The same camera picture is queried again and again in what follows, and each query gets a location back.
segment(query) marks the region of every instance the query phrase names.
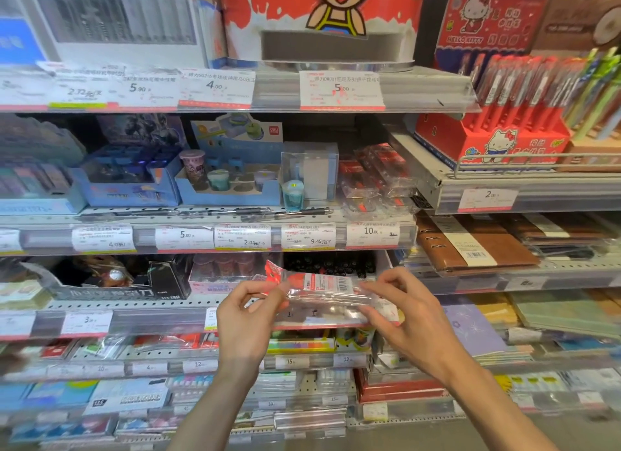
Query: hello kitty display box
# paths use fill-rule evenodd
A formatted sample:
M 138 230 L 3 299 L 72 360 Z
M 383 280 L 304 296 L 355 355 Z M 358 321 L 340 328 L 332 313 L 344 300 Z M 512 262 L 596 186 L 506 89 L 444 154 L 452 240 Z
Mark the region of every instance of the hello kitty display box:
M 491 130 L 473 132 L 468 128 L 472 116 L 467 114 L 464 121 L 459 121 L 446 114 L 421 114 L 413 137 L 453 169 L 461 157 L 477 155 L 481 157 L 463 161 L 462 164 L 526 163 L 526 158 L 509 159 L 503 156 L 515 153 L 563 153 L 570 139 L 570 133 L 563 122 L 559 122 L 551 132 L 531 132 L 516 126 L 496 126 Z M 556 160 L 556 157 L 546 156 L 532 158 L 528 162 L 552 164 Z
M 411 65 L 423 0 L 222 0 L 230 62 Z

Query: right hand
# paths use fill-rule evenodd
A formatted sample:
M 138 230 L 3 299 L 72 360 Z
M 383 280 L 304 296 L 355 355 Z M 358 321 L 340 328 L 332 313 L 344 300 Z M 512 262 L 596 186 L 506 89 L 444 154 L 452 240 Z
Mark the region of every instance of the right hand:
M 371 325 L 417 368 L 447 386 L 460 369 L 474 361 L 455 335 L 438 299 L 405 268 L 384 271 L 377 282 L 365 282 L 361 287 L 403 312 L 406 319 L 396 326 L 374 308 L 360 306 Z

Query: cartoon character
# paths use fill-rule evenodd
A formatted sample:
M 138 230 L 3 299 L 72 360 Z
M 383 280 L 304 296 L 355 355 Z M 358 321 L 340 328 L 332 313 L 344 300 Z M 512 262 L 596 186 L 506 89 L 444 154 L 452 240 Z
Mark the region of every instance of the cartoon character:
M 497 129 L 489 139 L 489 142 L 485 144 L 485 155 L 506 155 L 509 150 L 516 146 L 517 130 L 507 130 L 502 132 Z M 502 161 L 500 158 L 484 157 L 483 163 L 499 163 Z
M 466 0 L 460 11 L 462 19 L 466 20 L 460 31 L 462 34 L 476 34 L 481 30 L 491 11 L 489 3 L 490 0 Z
M 365 20 L 356 9 L 364 1 L 321 0 L 321 4 L 310 15 L 306 27 L 351 36 L 366 35 Z

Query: brown leather notebook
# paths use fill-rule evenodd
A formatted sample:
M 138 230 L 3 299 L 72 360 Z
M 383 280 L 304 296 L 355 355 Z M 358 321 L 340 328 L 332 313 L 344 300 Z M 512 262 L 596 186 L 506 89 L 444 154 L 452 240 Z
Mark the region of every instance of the brown leather notebook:
M 539 259 L 486 215 L 416 216 L 417 243 L 441 274 L 495 273 L 534 268 Z
M 595 220 L 579 212 L 495 214 L 493 218 L 519 240 L 535 245 L 576 245 L 612 237 Z

